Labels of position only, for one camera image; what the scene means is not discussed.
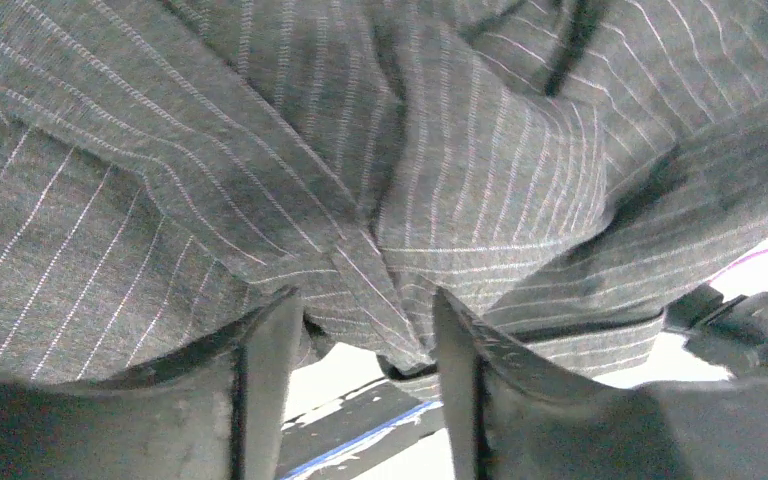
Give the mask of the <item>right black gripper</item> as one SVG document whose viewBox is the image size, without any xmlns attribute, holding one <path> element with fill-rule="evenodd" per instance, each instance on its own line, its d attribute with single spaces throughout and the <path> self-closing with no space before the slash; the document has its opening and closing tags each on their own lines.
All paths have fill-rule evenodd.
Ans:
<svg viewBox="0 0 768 480">
<path fill-rule="evenodd" d="M 683 348 L 737 378 L 768 378 L 768 292 L 726 300 L 701 285 L 665 310 L 665 329 Z"/>
</svg>

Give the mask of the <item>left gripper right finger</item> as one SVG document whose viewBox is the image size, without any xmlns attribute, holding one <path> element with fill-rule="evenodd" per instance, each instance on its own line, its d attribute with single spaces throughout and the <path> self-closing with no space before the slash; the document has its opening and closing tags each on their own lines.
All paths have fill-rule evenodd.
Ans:
<svg viewBox="0 0 768 480">
<path fill-rule="evenodd" d="M 459 479 L 768 479 L 768 378 L 608 386 L 434 298 Z"/>
</svg>

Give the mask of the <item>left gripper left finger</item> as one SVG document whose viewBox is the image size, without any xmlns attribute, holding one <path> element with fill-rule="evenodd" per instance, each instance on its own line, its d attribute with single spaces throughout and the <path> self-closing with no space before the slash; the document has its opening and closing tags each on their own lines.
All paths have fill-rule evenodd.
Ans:
<svg viewBox="0 0 768 480">
<path fill-rule="evenodd" d="M 302 305 L 237 321 L 102 381 L 0 374 L 0 479 L 271 479 Z"/>
</svg>

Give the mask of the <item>black pinstriped shirt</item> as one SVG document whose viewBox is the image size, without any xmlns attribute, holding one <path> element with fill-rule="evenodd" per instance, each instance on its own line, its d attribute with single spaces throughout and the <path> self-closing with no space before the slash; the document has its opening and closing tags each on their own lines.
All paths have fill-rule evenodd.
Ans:
<svg viewBox="0 0 768 480">
<path fill-rule="evenodd" d="M 587 376 L 768 237 L 768 1 L 0 1 L 0 370 L 299 288 L 438 393 L 432 298 Z"/>
</svg>

